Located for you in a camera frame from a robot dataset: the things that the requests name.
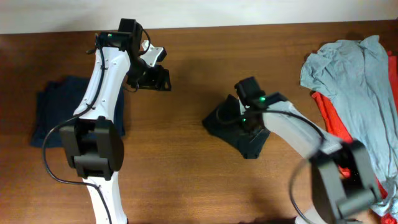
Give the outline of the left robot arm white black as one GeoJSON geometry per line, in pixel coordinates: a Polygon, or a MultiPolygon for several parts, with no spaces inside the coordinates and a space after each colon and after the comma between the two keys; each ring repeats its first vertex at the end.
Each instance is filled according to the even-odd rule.
{"type": "Polygon", "coordinates": [[[155,47],[135,19],[122,18],[116,32],[95,37],[95,66],[73,118],[59,129],[68,165],[88,188],[97,223],[127,223],[119,191],[123,140],[114,115],[119,92],[169,91],[169,71],[160,65],[167,53],[155,47]]]}

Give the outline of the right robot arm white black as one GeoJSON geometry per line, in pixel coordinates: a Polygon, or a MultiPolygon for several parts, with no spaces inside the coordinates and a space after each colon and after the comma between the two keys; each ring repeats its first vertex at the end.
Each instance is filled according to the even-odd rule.
{"type": "Polygon", "coordinates": [[[235,84],[248,129],[266,128],[302,156],[289,180],[289,194],[299,172],[310,166],[313,206],[292,223],[357,223],[355,215],[381,201],[368,150],[358,140],[344,141],[319,128],[280,93],[267,95],[253,77],[235,84]]]}

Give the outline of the black t-shirt with white logo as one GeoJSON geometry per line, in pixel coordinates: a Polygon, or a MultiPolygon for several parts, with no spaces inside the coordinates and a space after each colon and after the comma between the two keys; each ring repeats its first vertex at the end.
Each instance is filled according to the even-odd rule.
{"type": "Polygon", "coordinates": [[[203,121],[203,127],[212,135],[227,142],[239,151],[244,159],[257,159],[262,148],[270,135],[266,128],[248,131],[244,128],[247,120],[240,123],[221,124],[223,121],[231,120],[240,113],[240,105],[237,98],[228,95],[203,121]]]}

